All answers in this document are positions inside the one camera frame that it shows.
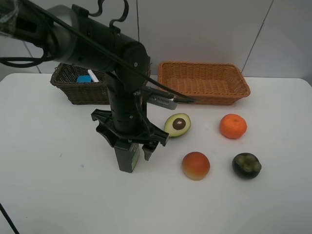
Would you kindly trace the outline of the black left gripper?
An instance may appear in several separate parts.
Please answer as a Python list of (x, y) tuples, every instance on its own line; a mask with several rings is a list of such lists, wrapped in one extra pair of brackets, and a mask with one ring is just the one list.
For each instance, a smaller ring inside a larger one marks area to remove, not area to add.
[[(144, 159), (148, 161), (160, 143), (165, 146), (169, 134), (152, 124), (147, 118), (145, 82), (139, 79), (123, 83), (117, 76), (106, 73), (110, 111), (96, 109), (91, 113), (117, 139), (143, 144)], [(114, 147), (119, 169), (129, 170), (129, 148)]]

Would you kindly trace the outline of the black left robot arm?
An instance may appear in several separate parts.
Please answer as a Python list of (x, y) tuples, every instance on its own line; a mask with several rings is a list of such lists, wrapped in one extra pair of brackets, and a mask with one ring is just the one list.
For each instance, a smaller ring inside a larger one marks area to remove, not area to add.
[(54, 60), (105, 73), (110, 110), (96, 109), (91, 117), (114, 148), (121, 171), (134, 170), (140, 151), (148, 160), (157, 145), (167, 143), (169, 135), (147, 118), (147, 102), (172, 95), (146, 86), (150, 59), (140, 42), (112, 24), (93, 20), (77, 5), (43, 10), (28, 0), (1, 1), (0, 32), (43, 50), (40, 58), (3, 57), (6, 66), (26, 68)]

